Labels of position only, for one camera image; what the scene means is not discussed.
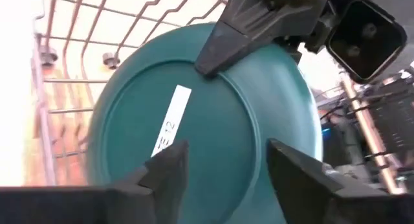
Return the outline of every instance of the cable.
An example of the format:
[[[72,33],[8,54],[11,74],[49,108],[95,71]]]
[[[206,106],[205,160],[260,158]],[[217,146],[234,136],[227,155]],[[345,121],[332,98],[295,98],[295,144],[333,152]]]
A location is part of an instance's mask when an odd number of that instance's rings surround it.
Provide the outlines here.
[[[327,116],[329,116],[330,114],[333,114],[335,111],[339,110],[342,108],[341,104],[341,100],[342,100],[342,95],[341,94],[338,98],[338,100],[336,101],[336,105],[334,108],[332,108],[331,110],[329,110],[328,112],[326,112],[321,118],[320,120],[323,120],[324,118],[326,118]]]
[[[320,94],[316,95],[316,96],[315,96],[315,99],[317,99],[317,98],[321,97],[322,95],[325,95],[325,94],[326,94],[326,93],[328,93],[329,91],[333,91],[333,90],[338,89],[338,88],[341,88],[341,87],[340,87],[340,86],[337,86],[337,87],[330,88],[330,89],[328,89],[328,90],[326,90],[326,91],[324,91],[324,92],[322,92],[322,93],[320,93]]]

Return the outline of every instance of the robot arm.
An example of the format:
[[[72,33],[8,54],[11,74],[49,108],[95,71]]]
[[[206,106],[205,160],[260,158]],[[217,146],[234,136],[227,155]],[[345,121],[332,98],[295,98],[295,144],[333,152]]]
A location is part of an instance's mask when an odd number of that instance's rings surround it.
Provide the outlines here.
[[[196,68],[213,76],[269,43],[298,57],[305,43],[360,84],[382,80],[413,61],[413,10],[410,0],[228,0]]]

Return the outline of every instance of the dish rack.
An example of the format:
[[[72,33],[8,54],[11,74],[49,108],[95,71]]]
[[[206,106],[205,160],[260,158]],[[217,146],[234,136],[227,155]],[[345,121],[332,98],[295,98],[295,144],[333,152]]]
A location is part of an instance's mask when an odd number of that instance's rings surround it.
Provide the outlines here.
[[[213,5],[207,11],[201,15],[193,16],[185,24],[175,24],[166,21],[170,14],[179,13],[183,7],[191,0],[180,0],[179,4],[174,8],[169,8],[161,14],[161,17],[156,19],[153,17],[147,17],[146,11],[154,6],[157,6],[163,0],[147,0],[143,7],[137,13],[123,12],[112,8],[107,8],[105,5],[108,0],[101,0],[99,5],[92,5],[86,0],[48,0],[50,4],[45,7],[49,11],[46,11],[43,16],[37,17],[35,24],[39,21],[46,21],[45,29],[35,31],[36,46],[33,56],[33,82],[34,90],[37,96],[36,107],[36,129],[38,134],[39,144],[41,145],[41,158],[39,164],[42,164],[44,174],[40,179],[43,181],[36,185],[85,185],[86,180],[83,174],[83,166],[85,163],[84,153],[86,151],[87,143],[87,125],[91,113],[93,112],[94,101],[96,100],[93,95],[92,85],[101,85],[101,88],[107,82],[110,77],[108,72],[107,79],[90,79],[88,76],[88,68],[85,62],[85,55],[87,49],[91,45],[112,46],[115,48],[113,51],[108,51],[102,54],[100,60],[103,64],[103,69],[107,71],[115,70],[120,64],[121,60],[127,56],[120,56],[120,51],[123,49],[129,49],[129,52],[133,52],[141,45],[146,43],[151,37],[156,35],[156,31],[160,25],[169,25],[170,28],[182,27],[184,25],[190,25],[196,21],[205,22],[208,21],[212,12],[224,8],[226,0],[214,0]],[[54,25],[62,25],[62,19],[56,19],[55,13],[59,5],[73,5],[71,18],[64,19],[69,22],[67,35],[56,36],[52,34]],[[74,37],[74,28],[79,22],[81,8],[88,7],[93,9],[96,13],[93,17],[93,22],[89,28],[89,33],[85,39]],[[121,17],[130,17],[133,19],[130,27],[126,29],[125,35],[122,37],[122,41],[119,43],[113,43],[109,41],[97,41],[93,40],[93,34],[96,32],[96,26],[99,19],[102,17],[102,13],[110,12],[113,15]],[[140,25],[140,21],[150,21],[153,23],[152,29],[149,31],[144,40],[139,45],[127,44],[127,40],[131,35],[135,27]],[[52,40],[60,40],[63,43],[62,51],[58,52],[51,45]],[[80,58],[80,64],[75,65],[78,67],[80,74],[71,74],[71,66],[73,66],[72,58],[68,57],[68,48],[70,44],[80,44],[82,47],[78,50],[78,58]],[[61,74],[56,75],[57,71],[56,62],[61,60]],[[86,94],[86,97],[79,98],[79,94]],[[54,123],[60,122],[61,125],[56,127]]]

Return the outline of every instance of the metal wire rack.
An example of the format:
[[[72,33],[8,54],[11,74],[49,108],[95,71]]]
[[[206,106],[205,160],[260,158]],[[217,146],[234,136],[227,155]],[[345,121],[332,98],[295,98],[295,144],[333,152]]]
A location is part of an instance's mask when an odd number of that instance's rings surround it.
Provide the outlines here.
[[[122,58],[120,56],[120,50],[128,48],[135,50],[141,45],[145,44],[155,35],[156,30],[161,24],[169,25],[172,28],[182,27],[183,25],[165,21],[169,14],[177,13],[182,10],[184,5],[190,0],[181,0],[180,3],[175,8],[169,8],[161,15],[160,18],[156,19],[153,17],[146,16],[146,10],[152,6],[157,6],[162,0],[148,0],[144,3],[143,7],[139,10],[137,14],[128,13],[119,10],[114,10],[111,8],[105,7],[105,4],[108,0],[101,0],[99,5],[92,5],[87,3],[85,0],[50,0],[48,13],[46,12],[43,16],[40,16],[36,21],[41,21],[47,19],[47,27],[42,31],[35,32],[36,47],[34,50],[33,56],[33,79],[34,87],[36,90],[38,98],[37,106],[37,123],[38,128],[37,132],[39,134],[41,151],[43,154],[43,167],[44,167],[44,183],[45,185],[54,186],[54,185],[83,185],[86,183],[85,179],[80,179],[80,181],[74,182],[74,177],[83,176],[83,164],[85,162],[83,153],[86,151],[86,142],[87,142],[87,123],[89,121],[90,113],[93,111],[94,105],[94,96],[93,90],[91,89],[92,84],[105,84],[107,79],[90,79],[88,77],[88,68],[85,65],[85,53],[87,52],[89,45],[108,45],[116,47],[116,50],[104,53],[102,63],[107,69],[116,69],[120,64]],[[219,6],[223,7],[223,3],[226,0],[215,0],[213,5],[202,15],[193,16],[189,21],[184,25],[190,25],[196,20],[205,21],[208,16]],[[70,3],[73,6],[71,19],[66,19],[69,21],[69,29],[66,36],[55,36],[52,34],[52,29],[54,24],[59,24],[62,22],[62,19],[55,18],[56,8],[59,4]],[[93,22],[89,29],[89,33],[85,39],[75,38],[74,28],[80,18],[80,9],[81,7],[86,6],[96,10]],[[130,27],[126,30],[126,34],[122,38],[120,43],[113,43],[109,41],[97,41],[92,40],[93,34],[96,30],[96,26],[103,12],[111,12],[119,16],[129,16],[133,18],[133,22]],[[149,34],[146,35],[144,40],[139,45],[130,45],[127,44],[127,39],[131,35],[134,28],[140,24],[140,20],[146,20],[154,22],[152,29],[149,31]],[[58,53],[51,46],[51,40],[61,40],[64,41],[63,49],[61,53]],[[78,42],[82,43],[82,49],[80,50],[80,64],[78,65],[80,70],[80,76],[73,76],[70,72],[69,58],[68,58],[68,47],[70,43]],[[45,71],[53,69],[58,58],[61,57],[61,70],[63,71],[62,76],[50,77],[45,76]],[[50,97],[47,94],[47,88],[52,90],[54,93],[53,99],[55,102],[55,108],[51,107]],[[87,100],[89,101],[90,106],[85,106],[77,96],[80,92],[80,89],[87,94]],[[65,95],[68,95],[69,106],[72,108],[67,108],[65,104],[66,98]],[[64,124],[67,122],[67,117],[65,115],[72,115],[74,123],[72,124],[74,129],[69,130],[70,124]],[[58,122],[63,123],[62,126],[55,128],[53,126],[53,118],[58,119]],[[65,140],[68,135],[73,141],[73,146],[67,144]],[[77,175],[73,175],[73,164],[76,163],[78,167]]]

